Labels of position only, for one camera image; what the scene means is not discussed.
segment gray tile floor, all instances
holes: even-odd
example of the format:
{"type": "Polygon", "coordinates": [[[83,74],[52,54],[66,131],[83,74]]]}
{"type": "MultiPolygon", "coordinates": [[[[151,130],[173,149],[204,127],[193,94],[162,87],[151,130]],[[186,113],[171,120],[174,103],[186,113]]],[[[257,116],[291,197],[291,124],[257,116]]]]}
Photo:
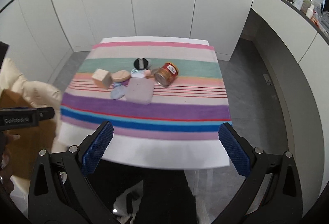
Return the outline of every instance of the gray tile floor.
{"type": "MultiPolygon", "coordinates": [[[[54,85],[64,91],[88,52],[75,52],[63,67],[54,85]]],[[[268,71],[253,43],[240,39],[229,62],[218,61],[222,71],[234,129],[252,147],[267,153],[282,154],[288,150],[285,123],[276,91],[266,84],[268,71]]],[[[244,181],[233,164],[229,167],[187,170],[189,186],[196,196],[202,224],[211,223],[227,206],[244,181]]],[[[249,211],[257,209],[269,175],[249,211]]],[[[116,202],[125,207],[124,197],[116,202]]]]}

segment silver bolt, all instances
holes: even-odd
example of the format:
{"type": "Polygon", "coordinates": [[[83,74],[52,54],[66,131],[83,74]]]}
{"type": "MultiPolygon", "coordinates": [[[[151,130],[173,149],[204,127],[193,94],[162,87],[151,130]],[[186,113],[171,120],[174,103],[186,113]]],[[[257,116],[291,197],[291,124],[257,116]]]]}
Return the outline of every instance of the silver bolt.
{"type": "Polygon", "coordinates": [[[263,153],[264,151],[263,151],[262,148],[258,148],[258,147],[256,147],[256,148],[255,148],[255,152],[258,153],[258,154],[261,154],[261,153],[263,153]]]}
{"type": "Polygon", "coordinates": [[[292,157],[292,153],[291,153],[291,152],[286,152],[286,156],[287,156],[288,158],[291,158],[291,157],[292,157]]]}
{"type": "Polygon", "coordinates": [[[41,151],[39,151],[39,155],[40,156],[44,156],[46,154],[46,150],[45,149],[42,149],[41,151]]]}
{"type": "Polygon", "coordinates": [[[75,153],[78,150],[78,147],[73,145],[69,148],[70,153],[75,153]]]}

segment textured blue pad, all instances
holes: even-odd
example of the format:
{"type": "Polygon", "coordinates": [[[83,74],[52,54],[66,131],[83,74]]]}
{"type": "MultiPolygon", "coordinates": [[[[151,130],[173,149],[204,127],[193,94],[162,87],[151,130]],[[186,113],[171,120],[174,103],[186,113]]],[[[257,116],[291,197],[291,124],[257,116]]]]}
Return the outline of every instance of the textured blue pad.
{"type": "Polygon", "coordinates": [[[224,124],[219,127],[218,138],[239,175],[248,177],[251,172],[249,156],[224,124]]]}
{"type": "Polygon", "coordinates": [[[94,139],[89,149],[82,157],[81,172],[84,176],[94,173],[99,160],[102,158],[107,146],[113,138],[113,125],[107,123],[94,139]]]}

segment tin can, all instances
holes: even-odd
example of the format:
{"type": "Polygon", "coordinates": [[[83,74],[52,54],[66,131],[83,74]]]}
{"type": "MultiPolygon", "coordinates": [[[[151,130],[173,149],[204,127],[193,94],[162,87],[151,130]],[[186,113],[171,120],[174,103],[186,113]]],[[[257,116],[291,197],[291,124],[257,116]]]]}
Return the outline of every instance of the tin can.
{"type": "Polygon", "coordinates": [[[178,76],[178,69],[172,63],[165,63],[156,73],[154,73],[155,81],[163,86],[169,86],[178,76]]]}

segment striped tablecloth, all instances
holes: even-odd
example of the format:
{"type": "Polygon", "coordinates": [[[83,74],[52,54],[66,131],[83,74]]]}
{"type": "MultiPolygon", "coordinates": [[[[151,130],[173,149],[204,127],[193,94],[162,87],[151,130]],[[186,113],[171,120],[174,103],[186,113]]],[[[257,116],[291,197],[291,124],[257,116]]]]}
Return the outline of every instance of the striped tablecloth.
{"type": "Polygon", "coordinates": [[[214,48],[207,41],[169,37],[107,38],[95,45],[63,95],[59,140],[80,144],[103,120],[114,137],[103,159],[141,167],[202,169],[229,165],[218,127],[230,122],[214,48]],[[168,88],[155,83],[152,103],[112,100],[91,75],[97,68],[130,71],[138,57],[152,68],[174,63],[179,76],[168,88]]]}

